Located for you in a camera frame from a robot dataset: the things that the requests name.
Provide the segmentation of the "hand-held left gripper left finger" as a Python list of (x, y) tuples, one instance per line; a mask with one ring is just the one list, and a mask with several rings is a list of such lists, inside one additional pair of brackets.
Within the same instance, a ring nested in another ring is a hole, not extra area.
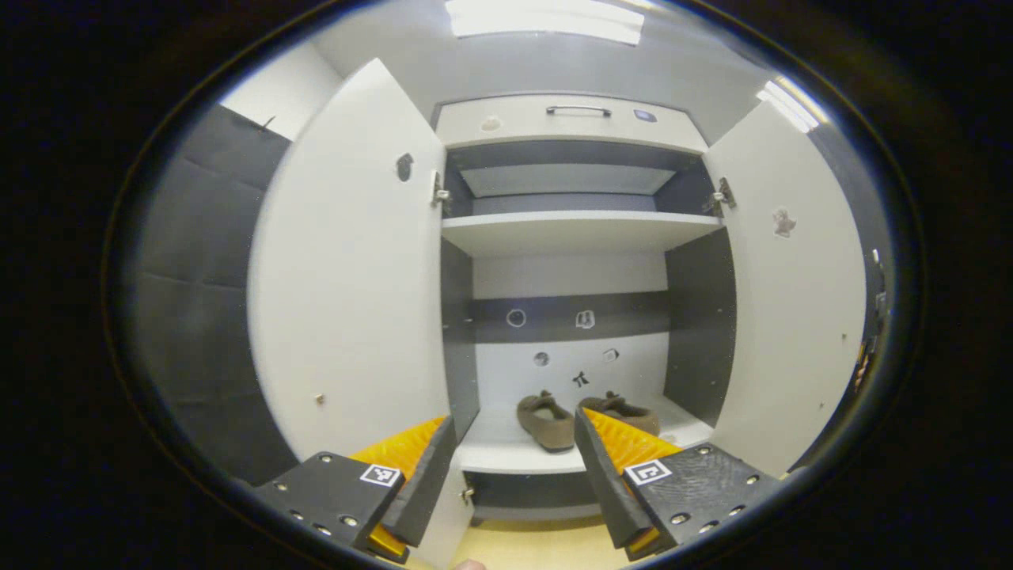
[(253, 495), (337, 548), (400, 564), (423, 541), (456, 445), (452, 417), (437, 417), (350, 457), (320, 451)]

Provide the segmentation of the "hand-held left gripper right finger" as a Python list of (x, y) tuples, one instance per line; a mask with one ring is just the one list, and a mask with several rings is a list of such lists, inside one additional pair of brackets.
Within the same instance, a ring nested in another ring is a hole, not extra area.
[(611, 541), (630, 561), (737, 526), (783, 486), (721, 447), (677, 447), (589, 408), (575, 414), (575, 444)]

